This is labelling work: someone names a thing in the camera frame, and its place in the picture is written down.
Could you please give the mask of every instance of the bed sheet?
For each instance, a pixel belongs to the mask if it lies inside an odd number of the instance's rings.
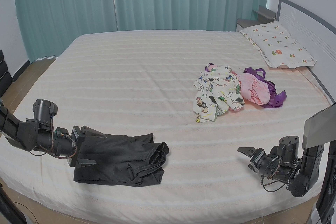
[[[247,101],[241,111],[197,123],[192,84],[209,62],[241,71],[264,68],[277,91],[286,90],[287,100],[279,109]],[[154,133],[155,142],[170,148],[161,184],[99,186],[73,182],[66,160],[33,156],[2,136],[0,176],[6,184],[62,213],[104,224],[242,223],[305,202],[321,188],[326,154],[318,182],[306,196],[295,198],[285,188],[264,191],[247,167],[249,159],[237,152],[240,146],[269,152],[287,135],[302,141],[305,120],[328,106],[323,92],[301,72],[269,68],[238,32],[83,35],[38,79],[15,116],[32,118],[38,98],[58,105],[55,127],[71,131],[73,125],[86,125],[129,136]]]

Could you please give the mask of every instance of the floor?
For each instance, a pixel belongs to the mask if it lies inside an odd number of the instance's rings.
[[[36,80],[43,74],[43,72],[53,63],[55,59],[43,59],[32,63],[22,75],[8,88],[5,94],[2,96],[4,105],[14,113],[19,103],[24,96],[36,82]],[[39,224],[95,224],[93,222],[74,218],[56,211],[53,211],[43,205],[35,202],[28,197],[19,194],[15,190],[10,189],[0,178],[0,183],[3,185],[4,191],[14,202],[19,202],[27,206],[35,215]],[[287,209],[281,212],[277,212],[263,218],[258,218],[244,224],[304,224],[309,217],[310,210],[317,200],[317,197],[310,199],[309,201],[298,205],[294,208]],[[28,209],[22,205],[18,205],[18,208],[34,220],[33,215]],[[0,223],[5,223],[0,215]]]

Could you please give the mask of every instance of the cartoon print shirt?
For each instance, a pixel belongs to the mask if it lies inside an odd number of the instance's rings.
[[[237,111],[245,105],[239,81],[228,65],[212,65],[209,70],[193,84],[198,88],[192,106],[196,122],[214,121],[229,109]]]

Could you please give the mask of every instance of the white headboard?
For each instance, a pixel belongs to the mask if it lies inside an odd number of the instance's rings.
[[[309,67],[312,74],[329,95],[336,100],[336,28],[288,0],[279,0],[276,19],[292,38],[303,45],[317,60]]]

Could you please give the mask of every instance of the black fabric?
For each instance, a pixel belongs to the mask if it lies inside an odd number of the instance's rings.
[[[153,134],[106,136],[86,138],[81,146],[82,158],[97,164],[75,168],[75,182],[133,187],[160,184],[164,173],[161,166],[169,153],[166,143],[154,143]]]

